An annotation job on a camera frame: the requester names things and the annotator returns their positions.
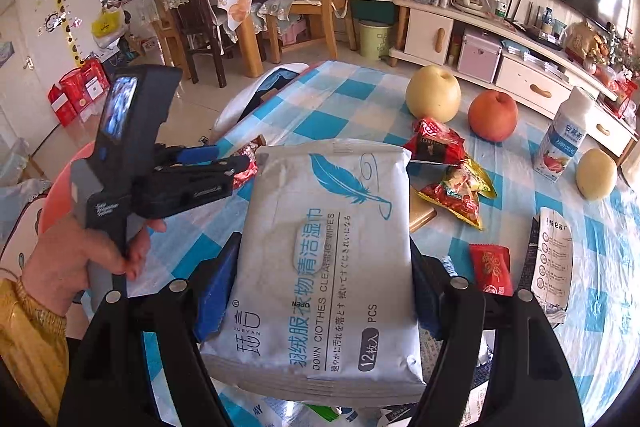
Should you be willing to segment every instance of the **door handle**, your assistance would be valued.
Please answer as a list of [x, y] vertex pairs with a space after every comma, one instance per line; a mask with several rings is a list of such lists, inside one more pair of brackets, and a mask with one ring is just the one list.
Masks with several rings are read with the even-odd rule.
[[611, 134], [611, 131], [605, 129], [603, 126], [601, 126], [600, 124], [597, 124], [596, 129], [599, 130], [601, 133], [604, 134], [604, 136], [609, 136]]
[[551, 98], [551, 92], [545, 91], [544, 89], [540, 89], [536, 84], [531, 84], [529, 89], [532, 90], [535, 94], [539, 94], [540, 96], [544, 96], [545, 98]]
[[436, 37], [436, 53], [442, 53], [442, 44], [444, 42], [444, 28], [438, 29]]

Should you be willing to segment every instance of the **yogurt bottle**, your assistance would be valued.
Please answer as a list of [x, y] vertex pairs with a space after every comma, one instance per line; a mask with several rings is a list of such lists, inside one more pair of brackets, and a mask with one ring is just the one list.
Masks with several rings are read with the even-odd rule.
[[595, 100], [581, 87], [574, 87], [560, 104], [554, 121], [533, 156], [533, 168], [555, 182], [569, 165], [587, 134], [587, 119]]

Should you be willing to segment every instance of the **blue feather logo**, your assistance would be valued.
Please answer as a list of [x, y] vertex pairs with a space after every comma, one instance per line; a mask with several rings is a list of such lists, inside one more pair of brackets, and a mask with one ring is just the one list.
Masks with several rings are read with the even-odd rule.
[[351, 198], [351, 204], [363, 204], [365, 201], [377, 201], [380, 215], [385, 219], [391, 216], [391, 201], [375, 196], [347, 169], [332, 164], [321, 154], [310, 154], [311, 168], [318, 182], [329, 192]]

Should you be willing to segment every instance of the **down clothes cleaning wipes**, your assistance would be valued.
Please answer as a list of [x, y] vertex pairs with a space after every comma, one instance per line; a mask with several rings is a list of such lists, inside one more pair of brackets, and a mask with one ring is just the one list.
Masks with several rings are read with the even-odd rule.
[[209, 374], [318, 405], [424, 391], [409, 247], [409, 151], [364, 140], [261, 147]]

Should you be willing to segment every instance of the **pink case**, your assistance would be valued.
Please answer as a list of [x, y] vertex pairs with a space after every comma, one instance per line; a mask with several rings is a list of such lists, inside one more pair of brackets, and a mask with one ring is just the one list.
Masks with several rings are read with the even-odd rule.
[[501, 51], [502, 44], [497, 37], [475, 28], [466, 28], [458, 71], [492, 83]]

